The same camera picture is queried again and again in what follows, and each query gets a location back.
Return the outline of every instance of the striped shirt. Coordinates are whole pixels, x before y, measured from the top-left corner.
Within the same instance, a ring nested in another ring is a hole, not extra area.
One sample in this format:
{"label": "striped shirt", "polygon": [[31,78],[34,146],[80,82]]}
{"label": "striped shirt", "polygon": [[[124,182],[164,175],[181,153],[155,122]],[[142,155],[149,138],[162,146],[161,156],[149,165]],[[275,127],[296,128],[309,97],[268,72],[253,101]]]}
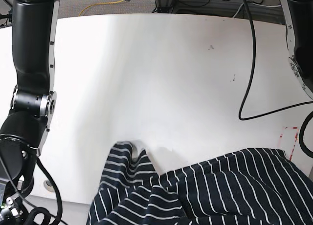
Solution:
{"label": "striped shirt", "polygon": [[87,225],[313,225],[313,182],[282,150],[249,148],[159,176],[117,143]]}

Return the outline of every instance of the red marking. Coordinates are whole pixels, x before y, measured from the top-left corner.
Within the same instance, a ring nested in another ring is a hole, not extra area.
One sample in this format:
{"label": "red marking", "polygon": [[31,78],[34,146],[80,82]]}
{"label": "red marking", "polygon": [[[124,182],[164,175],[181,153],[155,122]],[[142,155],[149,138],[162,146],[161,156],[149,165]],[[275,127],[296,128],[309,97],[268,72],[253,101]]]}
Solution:
{"label": "red marking", "polygon": [[298,132],[299,132],[299,130],[298,130],[298,128],[297,128],[297,133],[295,133],[295,142],[294,142],[293,149],[292,149],[292,151],[291,151],[290,158],[289,158],[290,161],[291,161],[291,159],[292,159],[293,152],[294,152],[294,149],[295,149],[295,145],[296,145],[297,140],[298,140]]}

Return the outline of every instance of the gray carpet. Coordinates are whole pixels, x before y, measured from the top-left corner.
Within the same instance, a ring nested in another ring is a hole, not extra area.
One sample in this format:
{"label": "gray carpet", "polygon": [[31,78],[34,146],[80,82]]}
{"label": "gray carpet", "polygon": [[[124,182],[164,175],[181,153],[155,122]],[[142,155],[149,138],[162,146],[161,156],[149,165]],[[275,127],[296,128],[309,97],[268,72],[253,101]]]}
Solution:
{"label": "gray carpet", "polygon": [[[119,0],[61,0],[59,18],[78,16],[86,6],[98,2]],[[123,14],[123,13],[151,13],[155,8],[155,0],[131,0],[112,5],[93,6],[83,15]]]}

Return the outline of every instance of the metal bracket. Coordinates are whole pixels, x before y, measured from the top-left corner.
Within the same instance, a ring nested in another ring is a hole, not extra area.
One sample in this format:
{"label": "metal bracket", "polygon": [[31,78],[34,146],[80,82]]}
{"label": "metal bracket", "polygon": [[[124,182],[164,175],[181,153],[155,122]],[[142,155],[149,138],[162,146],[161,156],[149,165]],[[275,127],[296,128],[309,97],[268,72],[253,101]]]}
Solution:
{"label": "metal bracket", "polygon": [[156,0],[157,12],[158,13],[170,13],[173,0]]}

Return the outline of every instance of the white stripe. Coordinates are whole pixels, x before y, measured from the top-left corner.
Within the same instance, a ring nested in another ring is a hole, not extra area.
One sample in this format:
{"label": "white stripe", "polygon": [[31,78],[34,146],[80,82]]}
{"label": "white stripe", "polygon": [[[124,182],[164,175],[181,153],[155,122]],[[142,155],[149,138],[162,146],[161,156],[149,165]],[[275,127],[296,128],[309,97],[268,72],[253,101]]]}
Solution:
{"label": "white stripe", "polygon": [[196,190],[197,190],[197,199],[198,199],[198,202],[199,202],[200,209],[201,209],[201,211],[202,211],[202,213],[204,215],[209,216],[207,213],[204,212],[204,210],[202,208],[202,205],[201,205],[201,202],[200,202],[200,193],[199,193],[199,189],[198,189],[198,182],[197,182],[196,172],[195,172],[195,170],[191,166],[190,166],[190,169],[194,172],[193,175],[194,175],[194,178],[195,178]]}
{"label": "white stripe", "polygon": [[174,170],[174,175],[175,175],[175,178],[177,179],[177,181],[179,182],[179,178],[176,175],[176,170]]}
{"label": "white stripe", "polygon": [[[246,163],[246,156],[245,156],[245,154],[244,154],[243,152],[241,152],[241,153],[242,153],[243,156],[244,156],[245,165],[246,165],[246,170],[247,170],[248,174],[251,176],[250,171],[249,171],[249,169],[248,169],[248,165],[247,165],[247,163]],[[247,180],[247,182],[248,182],[249,185],[251,186],[251,189],[252,189],[253,195],[254,195],[254,197],[255,197],[255,200],[256,200],[256,202],[258,203],[258,205],[260,206],[260,208],[263,210],[264,215],[265,215],[266,222],[267,222],[268,224],[270,224],[270,222],[269,222],[269,220],[268,220],[268,214],[267,214],[267,212],[264,210],[264,208],[263,208],[263,206],[261,205],[261,203],[259,202],[259,200],[258,200],[258,198],[257,198],[257,196],[256,196],[256,193],[255,193],[254,187],[253,187],[252,184],[250,183],[250,180],[248,179],[247,176],[245,176],[245,175],[242,174],[241,172],[239,172],[239,173],[240,173],[242,176],[245,177],[245,179]]]}
{"label": "white stripe", "polygon": [[[254,155],[252,154],[252,152],[250,152],[250,154],[252,155],[254,167],[255,167],[255,170],[256,170],[256,172],[257,172],[257,174],[258,174],[258,177],[259,177],[259,178],[261,179],[261,181],[264,183],[264,181],[262,180],[262,178],[261,178],[261,176],[260,176],[260,174],[259,174],[258,167],[256,166],[256,162],[255,162]],[[258,180],[256,180],[255,177],[253,177],[253,176],[250,174],[249,171],[248,171],[248,173],[249,173],[249,175],[250,175],[256,182],[258,182]],[[279,219],[279,224],[282,225],[282,220],[281,220],[280,216],[278,215],[277,211],[274,209],[274,207],[273,207],[273,205],[272,205],[272,203],[271,203],[271,201],[270,201],[270,199],[269,199],[269,196],[268,196],[267,191],[265,190],[265,188],[263,187],[262,184],[260,184],[259,182],[258,182],[258,184],[262,187],[263,191],[265,192],[265,195],[266,195],[266,198],[268,199],[268,203],[269,203],[270,207],[272,208],[272,210],[275,212],[275,214],[277,215],[277,217],[278,217],[278,219]]]}
{"label": "white stripe", "polygon": [[105,213],[106,213],[106,216],[107,216],[107,215],[108,215],[108,212],[107,212],[107,208],[106,208],[106,206],[104,205],[104,202],[103,202],[103,198],[102,198],[102,195],[100,194],[100,192],[98,192],[98,194],[99,194],[99,196],[100,196],[100,199],[101,199],[101,203],[102,203],[102,205],[103,205],[104,211],[105,211]]}
{"label": "white stripe", "polygon": [[128,180],[124,174],[124,172],[120,171],[120,170],[110,170],[110,169],[104,169],[103,171],[108,171],[108,172],[111,172],[111,173],[116,173],[116,174],[121,174],[124,176],[124,179],[126,182],[128,183],[131,183],[131,184],[134,184],[134,183],[137,183],[137,182],[142,182],[142,180]]}
{"label": "white stripe", "polygon": [[237,215],[234,215],[234,217],[235,217],[236,225],[239,225],[238,220],[237,220]]}
{"label": "white stripe", "polygon": [[202,175],[204,175],[204,168],[202,167],[202,165],[200,163],[198,163],[198,165],[200,166],[200,168],[202,170]]}
{"label": "white stripe", "polygon": [[108,188],[107,188],[107,190],[108,190],[108,194],[109,194],[109,197],[110,197],[110,200],[111,200],[112,210],[114,210],[113,201],[112,201],[110,190]]}
{"label": "white stripe", "polygon": [[181,170],[184,173],[184,175],[187,177],[187,174],[185,173],[184,168],[182,168]]}
{"label": "white stripe", "polygon": [[104,219],[101,220],[101,221],[108,221],[109,223],[111,223],[111,224],[113,224],[113,225],[119,225],[119,224],[113,222],[111,219],[107,219],[107,218],[104,218]]}
{"label": "white stripe", "polygon": [[[211,171],[212,171],[212,165],[211,165],[208,161],[207,161],[207,163],[209,164],[209,166],[210,166],[210,168],[211,168]],[[213,204],[212,204],[212,200],[211,200],[211,194],[210,194],[209,186],[208,186],[208,184],[207,184],[206,175],[204,175],[204,181],[205,181],[205,185],[206,185],[206,191],[207,191],[208,196],[209,196],[210,206],[211,206],[213,212],[216,213],[216,214],[223,214],[223,213],[218,213],[218,212],[216,212],[215,209],[213,208]]]}
{"label": "white stripe", "polygon": [[219,192],[219,195],[220,195],[220,199],[221,199],[223,208],[224,208],[225,212],[227,213],[227,212],[229,212],[229,211],[226,209],[225,203],[224,203],[224,201],[223,201],[223,199],[222,199],[222,194],[221,194],[221,191],[220,191],[219,183],[217,182],[216,174],[213,174],[213,176],[214,176],[214,179],[215,179],[216,187],[217,187],[217,190],[218,190],[218,192]]}
{"label": "white stripe", "polygon": [[120,197],[119,197],[119,192],[118,192],[118,190],[117,190],[117,199],[118,199],[118,203],[120,204],[120,203],[121,203],[121,199],[120,199]]}
{"label": "white stripe", "polygon": [[93,199],[93,206],[94,206],[94,211],[95,211],[95,213],[96,213],[97,220],[98,220],[98,222],[99,222],[100,219],[99,219],[99,215],[98,215],[98,211],[97,211],[97,207],[96,207],[96,203],[94,202],[94,199]]}
{"label": "white stripe", "polygon": [[222,172],[222,173],[224,174],[224,177],[225,177],[225,180],[226,180],[226,183],[227,183],[228,190],[229,190],[229,192],[230,192],[230,195],[231,195],[232,200],[234,201],[234,203],[235,203],[235,205],[236,205],[237,211],[238,211],[238,213],[239,213],[240,215],[242,215],[242,213],[240,212],[239,206],[238,206],[237,202],[236,202],[235,199],[234,199],[234,195],[233,195],[233,193],[232,193],[232,191],[231,191],[231,188],[230,188],[230,186],[229,186],[229,182],[228,182],[227,176],[226,176],[225,172]]}
{"label": "white stripe", "polygon": [[112,147],[111,149],[119,151],[119,152],[128,152],[130,156],[132,155],[131,152],[127,148],[119,149],[119,148],[116,148],[116,147]]}
{"label": "white stripe", "polygon": [[215,160],[216,160],[216,162],[218,162],[218,163],[219,163],[220,172],[221,172],[221,171],[222,171],[222,169],[221,169],[221,161],[217,160],[217,158],[215,158]]}
{"label": "white stripe", "polygon": [[[103,171],[108,171],[108,172],[116,173],[116,174],[123,173],[123,175],[124,175],[124,172],[122,172],[120,170],[112,170],[112,169],[104,168]],[[137,172],[135,172],[134,174],[131,175],[131,174],[128,174],[127,171],[126,171],[127,176],[129,176],[130,178],[135,178],[136,175],[139,175],[139,174],[153,174],[153,173],[155,173],[155,171],[137,171]]]}
{"label": "white stripe", "polygon": [[[226,158],[226,160],[227,160],[227,165],[228,165],[228,171],[230,171],[230,165],[229,165],[229,159],[228,159],[228,157]],[[240,211],[240,209],[239,209],[239,206],[238,206],[237,202],[236,202],[235,199],[234,199],[232,190],[231,190],[231,188],[230,188],[230,186],[229,186],[228,179],[227,179],[227,175],[226,175],[225,173],[224,173],[224,175],[225,175],[225,179],[226,179],[226,182],[227,182],[228,190],[229,190],[229,192],[230,192],[230,194],[231,194],[231,198],[233,199],[233,201],[234,201],[235,204],[236,204],[238,213],[239,213],[240,215],[242,215],[242,213],[241,213],[241,211]],[[236,225],[238,225],[238,221],[237,221],[237,216],[236,216],[236,215],[235,215],[235,220],[236,220]]]}
{"label": "white stripe", "polygon": [[138,194],[138,193],[136,193],[136,192],[133,192],[132,194],[134,194],[134,195],[136,195],[136,196],[138,196],[138,197],[144,199],[144,200],[147,201],[147,202],[149,201],[149,199],[143,197],[142,195],[140,195],[140,194]]}
{"label": "white stripe", "polygon": [[139,186],[138,188],[142,188],[143,190],[147,191],[147,192],[151,192],[151,190],[149,190],[148,188],[144,187],[144,186]]}
{"label": "white stripe", "polygon": [[165,202],[176,202],[176,201],[178,201],[178,199],[174,199],[174,200],[168,200],[168,199],[165,199],[165,198],[163,198],[163,197],[161,197],[161,196],[159,196],[159,195],[156,195],[156,194],[151,194],[150,195],[150,197],[157,197],[157,198],[160,198],[160,199],[162,199],[162,200],[164,200]]}
{"label": "white stripe", "polygon": [[[238,166],[238,162],[237,162],[237,156],[235,155],[235,154],[233,154],[232,153],[232,155],[234,155],[235,156],[235,160],[236,160],[236,164],[237,164],[237,171],[239,172],[239,166]],[[236,178],[236,181],[237,181],[237,183],[238,183],[238,185],[239,185],[239,188],[240,188],[240,191],[241,191],[241,194],[243,195],[243,198],[244,198],[244,200],[245,200],[245,202],[246,202],[246,204],[249,206],[249,208],[250,208],[250,211],[251,211],[251,215],[252,215],[252,217],[255,219],[255,216],[254,216],[254,213],[253,213],[253,210],[252,210],[252,207],[250,206],[250,204],[248,203],[248,201],[246,200],[246,197],[245,197],[245,194],[244,194],[244,191],[243,191],[243,189],[242,189],[242,187],[241,187],[241,184],[239,183],[239,180],[238,180],[238,178],[237,178],[237,175],[234,173],[234,172],[232,172],[232,171],[230,171],[234,176],[235,176],[235,178]]]}
{"label": "white stripe", "polygon": [[304,221],[303,221],[303,218],[302,218],[302,216],[301,216],[301,214],[300,214],[298,208],[295,206],[295,204],[294,204],[294,202],[293,202],[293,200],[292,200],[292,198],[291,198],[291,196],[290,196],[290,194],[289,194],[289,192],[288,192],[288,190],[287,190],[287,188],[286,188],[286,186],[285,186],[285,184],[284,184],[282,178],[279,176],[279,174],[278,174],[278,172],[277,172],[277,170],[276,170],[276,168],[275,168],[275,165],[274,165],[272,159],[270,158],[270,156],[269,156],[269,154],[267,153],[267,151],[265,151],[264,149],[262,149],[262,150],[267,154],[267,156],[268,156],[270,162],[271,162],[272,165],[273,165],[273,168],[274,168],[275,173],[277,174],[279,180],[281,181],[282,185],[284,186],[284,189],[285,189],[286,193],[287,193],[288,196],[289,196],[289,199],[291,200],[291,202],[292,202],[292,204],[293,204],[293,207],[294,207],[295,210],[297,211],[297,213],[298,213],[298,215],[299,215],[299,217],[300,217],[302,223],[305,224]]}
{"label": "white stripe", "polygon": [[309,191],[307,185],[303,182],[303,180],[302,180],[302,178],[300,177],[300,175],[298,174],[298,172],[295,171],[293,165],[292,165],[292,164],[290,163],[290,161],[288,161],[286,158],[283,158],[283,159],[285,160],[285,162],[287,162],[287,163],[290,165],[291,169],[298,175],[299,179],[301,180],[301,182],[302,182],[303,185],[305,186],[306,190],[308,191],[309,195],[311,196],[311,199],[313,200],[313,196],[312,196],[311,192]]}
{"label": "white stripe", "polygon": [[124,220],[128,221],[128,222],[131,223],[131,224],[139,225],[139,224],[133,222],[132,220],[129,220],[128,218],[124,217],[123,215],[120,215],[119,213],[117,213],[117,212],[115,212],[115,211],[112,211],[112,214],[116,214],[118,217],[120,217],[121,219],[124,219]]}
{"label": "white stripe", "polygon": [[140,208],[142,208],[142,209],[148,209],[149,206],[155,207],[155,208],[157,208],[157,209],[159,209],[159,210],[162,210],[162,211],[171,211],[171,210],[175,210],[175,209],[182,209],[182,206],[181,206],[181,207],[172,207],[172,208],[167,209],[167,208],[159,207],[159,206],[157,206],[156,204],[152,204],[152,203],[149,203],[149,204],[147,205],[147,207],[144,207],[144,206],[142,206],[141,204],[138,204],[138,203],[132,201],[132,200],[129,199],[129,198],[126,198],[125,200],[126,200],[126,201],[129,201],[129,202],[131,202],[131,203],[133,203],[134,205],[137,205],[138,207],[140,207]]}
{"label": "white stripe", "polygon": [[89,214],[89,225],[91,225],[91,215],[90,215],[90,211],[88,212]]}
{"label": "white stripe", "polygon": [[134,148],[133,144],[130,141],[119,141],[119,142],[116,143],[116,145],[128,145],[132,149]]}
{"label": "white stripe", "polygon": [[140,160],[141,160],[141,159],[143,159],[143,158],[147,158],[147,157],[148,157],[148,155],[147,155],[147,154],[142,155],[142,156],[140,157],[140,160],[139,160],[138,162],[136,162],[135,164],[130,163],[130,162],[129,162],[129,159],[128,159],[128,157],[127,157],[127,156],[119,156],[119,155],[116,155],[116,154],[110,153],[110,154],[109,154],[109,157],[112,157],[112,158],[117,158],[117,159],[126,159],[126,160],[127,160],[127,162],[128,162],[128,164],[129,164],[130,166],[132,166],[132,167],[136,167],[136,166],[139,164]]}
{"label": "white stripe", "polygon": [[160,186],[162,186],[162,184],[161,184],[161,176],[158,177],[158,183],[160,184]]}
{"label": "white stripe", "polygon": [[262,155],[259,153],[259,151],[258,151],[257,149],[255,149],[255,150],[256,150],[256,152],[260,155],[260,157],[261,157],[261,159],[262,159],[263,166],[264,166],[265,171],[266,171],[266,174],[268,175],[268,178],[269,178],[271,184],[273,185],[273,187],[274,187],[274,189],[275,189],[275,190],[273,190],[273,192],[277,195],[277,197],[278,197],[280,203],[282,204],[282,207],[284,208],[284,211],[285,211],[285,213],[287,214],[288,218],[290,219],[290,221],[292,222],[292,224],[295,225],[294,222],[293,222],[293,220],[291,219],[289,213],[287,212],[286,207],[285,207],[285,205],[284,205],[282,199],[280,198],[281,195],[278,193],[278,190],[277,190],[275,184],[273,183],[271,177],[270,177],[269,174],[268,174],[268,169],[267,169],[267,167],[265,166],[265,162],[264,162],[264,159],[263,159]]}
{"label": "white stripe", "polygon": [[109,186],[109,187],[114,188],[115,190],[117,190],[117,187],[113,186],[113,185],[110,184],[109,182],[101,181],[101,182],[100,182],[100,185],[102,185],[102,184],[106,184],[107,186]]}
{"label": "white stripe", "polygon": [[152,218],[155,218],[155,219],[159,219],[159,220],[169,220],[169,219],[176,219],[176,218],[179,218],[179,216],[171,216],[171,217],[159,217],[159,216],[156,216],[156,215],[153,215],[153,214],[145,214],[145,215],[140,215],[134,211],[132,211],[131,209],[127,208],[126,206],[123,206],[122,204],[120,204],[118,207],[120,208],[123,208],[123,209],[126,209],[127,211],[131,212],[132,214],[144,219],[146,217],[152,217]]}
{"label": "white stripe", "polygon": [[302,200],[302,203],[304,204],[305,208],[307,209],[307,211],[308,211],[308,213],[309,213],[309,215],[310,215],[310,217],[311,217],[311,220],[313,220],[312,214],[311,214],[311,212],[309,211],[308,206],[307,206],[306,203],[304,202],[304,199],[303,199],[301,193],[299,192],[297,186],[295,185],[295,183],[294,183],[292,177],[290,176],[290,174],[288,173],[288,171],[286,170],[286,168],[283,166],[282,162],[278,159],[278,156],[275,155],[274,153],[273,153],[273,155],[277,158],[277,160],[279,161],[280,165],[282,166],[282,168],[284,169],[284,171],[285,171],[286,174],[288,175],[288,177],[289,177],[289,179],[291,180],[293,186],[295,187],[297,193],[299,194],[299,196],[300,196],[300,198],[301,198],[301,200]]}
{"label": "white stripe", "polygon": [[168,180],[168,174],[166,172],[166,180],[168,181],[168,183],[170,184],[170,186],[172,186],[171,182]]}
{"label": "white stripe", "polygon": [[208,164],[209,164],[209,166],[210,166],[210,169],[211,169],[211,174],[213,174],[213,168],[212,168],[212,165],[211,165],[211,163],[207,160],[206,161]]}
{"label": "white stripe", "polygon": [[223,225],[225,225],[225,219],[224,216],[222,216]]}
{"label": "white stripe", "polygon": [[190,203],[190,200],[189,200],[189,198],[188,198],[189,190],[188,190],[187,178],[185,178],[185,183],[186,183],[186,192],[187,192],[186,197],[187,197],[187,200],[188,200],[188,202],[189,202],[189,204],[190,204],[190,208],[191,208],[192,213],[194,214],[195,217],[197,217],[196,214],[195,214],[195,212],[194,212],[194,209],[193,209],[193,207],[192,207],[192,204]]}
{"label": "white stripe", "polygon": [[140,166],[143,166],[143,165],[152,165],[151,162],[144,162],[144,163],[140,163],[138,164],[138,166],[136,166],[134,169],[131,169],[129,167],[126,167],[126,164],[124,163],[121,163],[121,162],[114,162],[114,161],[111,161],[111,160],[107,160],[106,161],[106,164],[108,165],[117,165],[117,166],[124,166],[126,170],[129,170],[130,172],[134,173],[137,171],[137,168],[140,167]]}
{"label": "white stripe", "polygon": [[165,190],[164,187],[162,187],[162,186],[154,185],[152,188],[154,188],[154,187],[162,189],[162,190],[163,190],[164,192],[166,192],[167,194],[170,194],[170,195],[175,194],[175,195],[177,195],[176,192],[169,192],[169,191]]}
{"label": "white stripe", "polygon": [[108,178],[110,180],[113,180],[113,181],[117,181],[119,182],[122,186],[126,187],[126,188],[130,188],[129,186],[125,185],[120,179],[116,179],[116,178],[113,178],[111,176],[108,176],[108,175],[102,175],[102,178]]}

